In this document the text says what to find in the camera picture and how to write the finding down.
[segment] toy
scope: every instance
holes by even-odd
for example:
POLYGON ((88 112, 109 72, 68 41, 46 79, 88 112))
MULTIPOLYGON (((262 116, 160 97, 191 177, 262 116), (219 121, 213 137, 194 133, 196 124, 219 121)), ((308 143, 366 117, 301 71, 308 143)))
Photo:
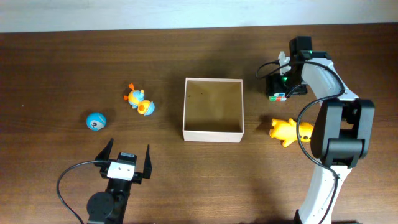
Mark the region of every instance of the toy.
POLYGON ((103 129, 105 127, 106 118, 100 113, 92 113, 88 115, 86 124, 91 130, 99 131, 100 129, 103 129))
MULTIPOLYGON (((272 119, 272 127, 274 128, 269 130, 269 136, 271 136, 272 138, 283 140, 282 145, 284 147, 287 147, 294 141, 297 141, 297 123, 292 118, 290 118, 288 122, 278 119, 272 119)), ((301 141, 310 142, 312 131, 313 126, 311 124, 302 122, 300 124, 301 141)))
POLYGON ((135 90, 131 83, 129 88, 132 90, 128 96, 124 95, 124 100, 127 100, 133 109, 137 109, 139 114, 144 116, 151 115, 155 110, 154 102, 144 100, 144 90, 135 90))

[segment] white background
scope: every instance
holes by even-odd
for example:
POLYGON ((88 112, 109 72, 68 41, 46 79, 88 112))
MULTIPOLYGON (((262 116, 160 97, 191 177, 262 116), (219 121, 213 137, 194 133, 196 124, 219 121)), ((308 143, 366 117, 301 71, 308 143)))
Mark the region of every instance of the white background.
POLYGON ((398 22, 398 0, 0 0, 0 32, 398 22))

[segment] brown table surface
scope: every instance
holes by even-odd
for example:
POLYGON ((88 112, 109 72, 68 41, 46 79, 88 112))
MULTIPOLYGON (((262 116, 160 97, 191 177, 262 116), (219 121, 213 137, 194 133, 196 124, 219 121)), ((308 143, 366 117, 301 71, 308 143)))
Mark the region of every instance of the brown table surface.
MULTIPOLYGON (((395 223, 398 24, 0 34, 0 223, 77 223, 55 183, 110 138, 111 157, 136 154, 138 171, 151 146, 152 178, 133 185, 125 223, 292 219, 314 165, 297 143, 284 149, 269 137, 270 120, 297 118, 315 96, 270 102, 254 72, 297 35, 312 36, 314 50, 327 51, 344 82, 376 105, 369 154, 345 181, 333 220, 395 223), (185 77, 243 79, 239 144, 183 141, 185 77), (123 100, 131 82, 155 102, 153 115, 123 100), (94 111, 108 120, 99 132, 85 124, 94 111)), ((318 110, 304 120, 315 122, 318 110)), ((88 199, 107 183, 94 166, 79 167, 61 192, 87 221, 88 199)))

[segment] blue ball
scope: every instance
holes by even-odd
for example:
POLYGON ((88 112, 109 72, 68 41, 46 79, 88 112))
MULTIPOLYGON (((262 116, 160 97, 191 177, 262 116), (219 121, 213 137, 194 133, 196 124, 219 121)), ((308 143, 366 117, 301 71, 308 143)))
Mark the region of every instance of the blue ball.
POLYGON ((92 113, 88 115, 86 124, 91 130, 99 131, 100 129, 103 129, 105 127, 106 119, 104 115, 100 113, 92 113))

